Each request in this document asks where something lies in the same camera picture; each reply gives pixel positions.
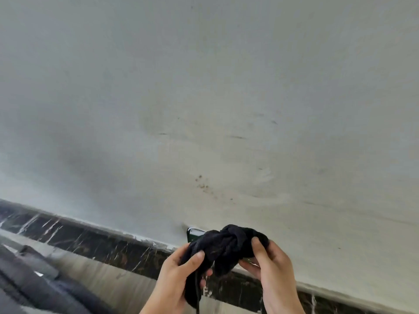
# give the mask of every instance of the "floor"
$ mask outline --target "floor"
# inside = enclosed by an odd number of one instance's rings
[[[106,301],[119,314],[138,314],[154,289],[156,281],[142,275],[103,264],[1,229],[0,235],[20,244],[32,246],[39,253],[48,257],[61,271],[78,280]],[[253,313],[208,297],[202,298],[200,311],[202,314]],[[193,313],[195,313],[195,310],[187,305],[185,314]]]

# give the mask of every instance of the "black marble baseboard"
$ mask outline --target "black marble baseboard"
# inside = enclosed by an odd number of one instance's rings
[[[0,200],[0,229],[152,279],[157,279],[170,255],[150,242],[118,236],[5,200]],[[211,276],[205,295],[249,311],[265,312],[260,282],[237,272],[221,278]],[[306,314],[367,314],[310,293],[299,291],[298,296]]]

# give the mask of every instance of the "bundled black garment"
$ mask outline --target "bundled black garment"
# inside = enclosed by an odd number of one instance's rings
[[[269,239],[264,234],[252,228],[227,225],[220,232],[211,230],[196,241],[192,242],[181,259],[181,265],[186,263],[195,253],[203,250],[205,258],[199,268],[186,278],[185,299],[188,304],[196,308],[199,314],[201,288],[199,283],[202,276],[214,264],[214,275],[222,276],[235,267],[238,260],[254,257],[251,240],[258,237],[262,245],[267,248]]]

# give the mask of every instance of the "white wall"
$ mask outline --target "white wall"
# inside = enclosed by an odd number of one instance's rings
[[[0,0],[0,198],[174,245],[254,227],[299,281],[419,313],[418,13]]]

